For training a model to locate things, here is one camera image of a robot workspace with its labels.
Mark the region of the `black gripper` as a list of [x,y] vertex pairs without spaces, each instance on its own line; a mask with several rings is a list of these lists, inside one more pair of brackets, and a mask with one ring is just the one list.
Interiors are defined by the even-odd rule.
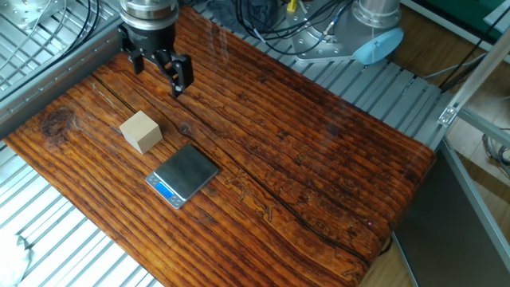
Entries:
[[160,72],[169,80],[172,97],[178,98],[194,81],[191,57],[175,53],[175,24],[162,29],[144,30],[128,24],[119,26],[121,48],[130,59],[133,72],[139,75],[144,69],[144,53],[153,53]]

